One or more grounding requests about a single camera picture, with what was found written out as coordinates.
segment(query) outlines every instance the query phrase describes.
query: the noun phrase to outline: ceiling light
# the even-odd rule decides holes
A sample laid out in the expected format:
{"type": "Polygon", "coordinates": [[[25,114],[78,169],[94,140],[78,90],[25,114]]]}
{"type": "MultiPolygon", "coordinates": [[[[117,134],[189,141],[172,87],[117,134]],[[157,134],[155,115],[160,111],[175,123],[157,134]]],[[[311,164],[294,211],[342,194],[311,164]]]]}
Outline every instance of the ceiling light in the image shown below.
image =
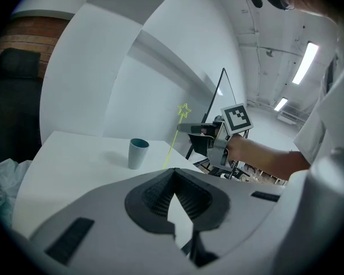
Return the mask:
{"type": "Polygon", "coordinates": [[[288,102],[288,99],[286,98],[282,98],[279,102],[279,104],[275,107],[275,111],[279,111],[280,109],[282,109],[282,107],[288,102]]]}
{"type": "Polygon", "coordinates": [[[308,69],[310,68],[313,60],[315,59],[316,53],[319,49],[318,45],[315,45],[313,43],[307,44],[307,49],[304,54],[302,63],[300,64],[300,67],[297,71],[296,76],[293,79],[293,83],[298,84],[303,80],[304,76],[306,75],[308,69]]]}

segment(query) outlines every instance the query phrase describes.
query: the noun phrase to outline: white desk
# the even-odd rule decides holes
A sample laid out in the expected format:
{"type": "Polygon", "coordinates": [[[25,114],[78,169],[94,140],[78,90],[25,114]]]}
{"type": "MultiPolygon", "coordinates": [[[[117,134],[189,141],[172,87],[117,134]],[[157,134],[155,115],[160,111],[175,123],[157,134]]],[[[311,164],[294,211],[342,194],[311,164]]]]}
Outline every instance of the white desk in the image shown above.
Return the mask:
{"type": "MultiPolygon", "coordinates": [[[[14,206],[13,229],[28,238],[46,219],[88,191],[163,168],[170,149],[166,142],[149,141],[148,153],[138,170],[127,167],[129,142],[52,133],[23,179],[14,206]]],[[[175,150],[171,152],[167,167],[200,172],[175,150]]],[[[192,222],[181,209],[174,196],[168,220],[176,224],[176,244],[180,247],[187,243],[192,232],[192,222]]]]}

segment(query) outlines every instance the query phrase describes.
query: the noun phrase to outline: white sleeve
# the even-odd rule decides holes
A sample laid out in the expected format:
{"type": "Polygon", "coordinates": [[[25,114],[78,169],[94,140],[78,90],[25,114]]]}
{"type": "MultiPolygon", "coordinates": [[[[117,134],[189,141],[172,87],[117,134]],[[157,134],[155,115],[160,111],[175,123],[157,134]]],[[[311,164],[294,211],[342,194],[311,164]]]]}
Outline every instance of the white sleeve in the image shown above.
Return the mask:
{"type": "Polygon", "coordinates": [[[325,79],[321,82],[319,99],[312,110],[310,117],[294,138],[294,144],[309,164],[312,164],[321,147],[326,128],[317,114],[317,108],[326,95],[325,79]]]}

